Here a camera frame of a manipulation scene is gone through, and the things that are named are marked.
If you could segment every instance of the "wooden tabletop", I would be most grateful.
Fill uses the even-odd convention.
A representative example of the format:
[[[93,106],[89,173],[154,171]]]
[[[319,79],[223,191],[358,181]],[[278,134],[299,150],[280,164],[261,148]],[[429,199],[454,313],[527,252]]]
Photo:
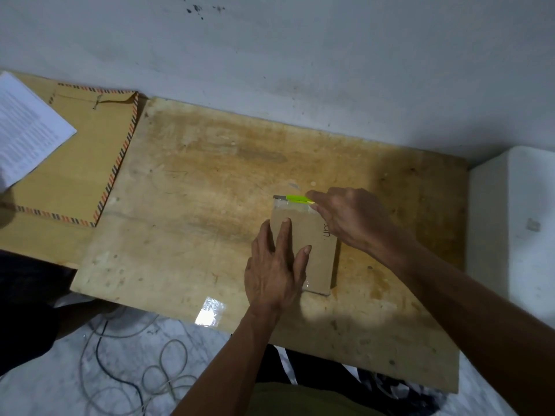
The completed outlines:
[[[462,268],[463,159],[162,99],[146,105],[72,289],[194,322],[207,297],[232,332],[250,243],[273,195],[363,187]],[[384,266],[340,246],[329,297],[304,293],[271,342],[446,391],[458,350]]]

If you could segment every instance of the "forearm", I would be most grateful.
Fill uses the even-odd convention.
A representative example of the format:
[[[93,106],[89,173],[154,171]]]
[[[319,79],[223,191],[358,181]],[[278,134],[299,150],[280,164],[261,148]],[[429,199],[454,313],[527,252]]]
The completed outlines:
[[[243,414],[277,314],[250,307],[235,333],[198,378],[173,414]]]
[[[551,411],[543,400],[555,391],[555,331],[416,241],[404,244],[386,265],[482,376],[517,412],[530,412],[532,404],[536,414]]]

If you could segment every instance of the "white paper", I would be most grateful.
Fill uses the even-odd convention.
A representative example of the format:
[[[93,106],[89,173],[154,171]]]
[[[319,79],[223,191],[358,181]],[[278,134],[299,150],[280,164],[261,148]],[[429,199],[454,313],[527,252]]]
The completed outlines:
[[[16,77],[0,74],[0,193],[76,132]]]

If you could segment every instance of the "white cable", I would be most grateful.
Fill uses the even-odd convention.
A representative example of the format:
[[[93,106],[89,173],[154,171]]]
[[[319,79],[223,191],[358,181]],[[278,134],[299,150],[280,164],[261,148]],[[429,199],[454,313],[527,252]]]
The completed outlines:
[[[96,411],[98,411],[98,412],[100,412],[100,413],[102,413],[102,414],[105,414],[105,415],[107,415],[107,416],[131,416],[131,415],[133,415],[133,414],[135,414],[135,413],[143,414],[143,413],[146,413],[146,410],[147,410],[148,405],[150,404],[150,402],[151,402],[154,398],[156,398],[156,397],[158,397],[158,396],[160,396],[160,395],[164,395],[164,394],[168,394],[168,393],[169,393],[169,394],[171,394],[171,396],[172,396],[172,398],[174,399],[174,401],[177,403],[177,402],[179,401],[179,399],[178,399],[177,396],[175,395],[174,390],[175,390],[176,388],[190,388],[190,387],[192,387],[193,383],[197,380],[197,378],[196,378],[195,376],[192,376],[192,375],[181,375],[181,373],[185,370],[185,367],[186,367],[186,365],[187,365],[187,363],[188,363],[188,360],[189,360],[189,355],[188,355],[187,348],[185,347],[185,344],[184,344],[182,341],[177,340],[177,339],[172,339],[172,340],[170,340],[169,342],[166,342],[166,343],[164,344],[164,346],[162,347],[162,350],[160,351],[160,355],[158,356],[158,363],[159,363],[159,366],[158,366],[158,365],[150,365],[149,367],[147,367],[147,368],[143,371],[143,375],[142,375],[142,377],[141,377],[141,387],[142,387],[142,389],[143,389],[146,393],[148,393],[148,394],[151,395],[151,397],[149,397],[147,400],[145,400],[145,402],[144,402],[143,405],[138,406],[138,407],[136,407],[135,409],[133,409],[133,410],[131,410],[131,411],[129,411],[129,412],[114,413],[114,412],[109,412],[109,411],[103,409],[102,407],[99,406],[99,404],[98,404],[97,402],[94,401],[94,398],[95,398],[98,394],[100,394],[102,391],[106,391],[106,390],[108,390],[108,389],[110,389],[110,388],[104,388],[104,389],[102,389],[102,390],[100,390],[100,391],[97,391],[96,393],[94,393],[94,394],[92,394],[92,395],[89,395],[89,393],[88,393],[88,391],[87,391],[87,389],[86,389],[86,387],[85,387],[85,381],[84,381],[84,374],[83,374],[83,358],[84,358],[84,356],[85,356],[85,352],[86,352],[86,350],[87,350],[87,346],[89,345],[90,340],[92,339],[92,337],[93,337],[94,335],[98,335],[99,337],[116,338],[116,339],[123,339],[123,338],[134,337],[134,336],[136,336],[136,335],[141,334],[141,333],[142,333],[143,331],[145,331],[148,327],[150,327],[150,326],[156,321],[157,318],[158,318],[158,315],[156,315],[156,316],[155,316],[145,327],[143,327],[141,330],[139,330],[139,331],[137,331],[136,333],[133,333],[133,334],[131,334],[131,335],[107,335],[107,334],[102,334],[102,333],[99,333],[99,332],[97,331],[97,330],[99,329],[99,327],[101,326],[102,322],[101,322],[98,326],[96,326],[96,327],[93,327],[92,324],[89,322],[89,327],[91,328],[91,333],[90,333],[90,335],[88,336],[87,341],[85,342],[85,346],[83,347],[83,351],[81,352],[81,356],[80,356],[80,358],[79,358],[79,382],[80,382],[80,386],[81,386],[81,390],[82,390],[82,392],[83,392],[83,395],[84,395],[85,398],[87,399],[87,407],[88,407],[88,406],[93,406],[94,409],[95,409]],[[170,377],[168,376],[168,374],[167,374],[167,372],[166,372],[166,370],[164,369],[163,364],[162,364],[162,355],[163,355],[163,353],[164,353],[164,350],[166,350],[167,346],[168,346],[170,343],[178,343],[178,344],[180,344],[180,345],[183,347],[184,351],[185,351],[184,364],[181,366],[180,371],[177,373],[177,376],[172,377],[172,378],[170,378]],[[164,375],[166,381],[165,381],[164,383],[162,383],[160,386],[158,386],[156,389],[151,390],[151,389],[149,389],[149,388],[146,387],[144,381],[145,381],[145,376],[146,376],[147,372],[148,372],[149,370],[151,370],[151,369],[154,369],[154,368],[156,368],[158,371],[160,371],[160,372]],[[192,382],[191,384],[185,384],[185,385],[172,385],[173,383],[175,383],[175,382],[177,382],[177,381],[179,381],[179,380],[181,380],[181,379],[185,379],[185,378],[190,378],[193,382]]]

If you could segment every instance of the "white floor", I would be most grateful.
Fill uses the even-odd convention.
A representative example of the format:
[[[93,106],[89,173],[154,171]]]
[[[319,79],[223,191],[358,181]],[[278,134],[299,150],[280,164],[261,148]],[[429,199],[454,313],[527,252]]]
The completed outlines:
[[[156,317],[130,308],[118,316],[122,310],[115,312],[105,334],[132,335]],[[93,320],[94,326],[100,322],[100,317]],[[6,374],[0,380],[0,415],[139,415],[140,400],[134,388],[110,379],[101,371],[94,356],[98,339],[89,326],[82,327],[56,342],[44,356]],[[173,339],[182,342],[186,352],[179,342],[173,341],[160,362],[162,348]],[[104,337],[99,346],[99,358],[113,375],[140,386],[148,402],[148,415],[168,415],[187,390],[179,386],[190,385],[228,339],[229,334],[217,330],[158,316],[138,335]],[[286,365],[285,368],[292,377],[290,367]],[[173,382],[173,392],[161,390],[160,386],[167,381],[161,369],[167,372],[169,379],[189,377]],[[437,414],[495,416],[513,413],[461,356],[460,392],[451,394]]]

